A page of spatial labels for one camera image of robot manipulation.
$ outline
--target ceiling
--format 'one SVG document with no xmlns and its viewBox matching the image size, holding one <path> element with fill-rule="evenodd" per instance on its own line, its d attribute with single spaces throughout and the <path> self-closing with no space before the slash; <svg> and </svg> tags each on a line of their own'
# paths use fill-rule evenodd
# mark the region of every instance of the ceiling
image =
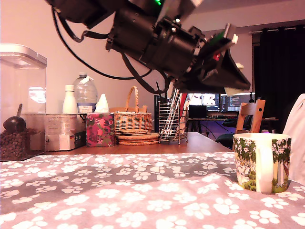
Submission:
<svg viewBox="0 0 305 229">
<path fill-rule="evenodd" d="M 197 13 L 225 10 L 245 6 L 261 5 L 266 3 L 290 1 L 290 0 L 203 0 L 196 9 Z"/>
</svg>

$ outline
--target mug handle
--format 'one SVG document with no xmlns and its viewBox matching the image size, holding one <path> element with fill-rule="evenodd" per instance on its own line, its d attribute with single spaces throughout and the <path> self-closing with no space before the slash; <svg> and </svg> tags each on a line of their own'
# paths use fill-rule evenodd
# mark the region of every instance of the mug handle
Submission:
<svg viewBox="0 0 305 229">
<path fill-rule="evenodd" d="M 256 154 L 256 191 L 261 193 L 272 192 L 273 154 L 272 149 L 266 146 L 258 148 Z"/>
</svg>

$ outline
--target coffee beans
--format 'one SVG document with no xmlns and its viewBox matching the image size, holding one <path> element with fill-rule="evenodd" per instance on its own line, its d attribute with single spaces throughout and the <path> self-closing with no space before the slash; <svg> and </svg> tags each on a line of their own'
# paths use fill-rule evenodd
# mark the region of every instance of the coffee beans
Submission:
<svg viewBox="0 0 305 229">
<path fill-rule="evenodd" d="M 30 134 L 33 130 L 25 129 L 20 133 L 10 134 L 3 131 L 0 134 L 0 160 L 21 161 L 30 157 Z"/>
</svg>

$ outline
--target metal utensil holder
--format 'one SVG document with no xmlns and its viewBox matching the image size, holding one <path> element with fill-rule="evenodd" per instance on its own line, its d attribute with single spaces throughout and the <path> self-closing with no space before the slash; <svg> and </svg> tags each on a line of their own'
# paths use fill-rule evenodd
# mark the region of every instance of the metal utensil holder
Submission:
<svg viewBox="0 0 305 229">
<path fill-rule="evenodd" d="M 181 110 L 179 104 L 159 101 L 159 143 L 178 141 L 180 145 L 180 140 L 187 141 L 187 111 Z"/>
</svg>

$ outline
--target green led light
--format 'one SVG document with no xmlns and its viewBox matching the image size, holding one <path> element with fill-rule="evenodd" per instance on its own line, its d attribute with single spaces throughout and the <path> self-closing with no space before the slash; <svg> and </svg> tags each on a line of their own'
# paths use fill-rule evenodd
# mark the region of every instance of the green led light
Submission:
<svg viewBox="0 0 305 229">
<path fill-rule="evenodd" d="M 155 1 L 158 3 L 159 6 L 161 5 L 160 0 L 155 0 Z"/>
</svg>

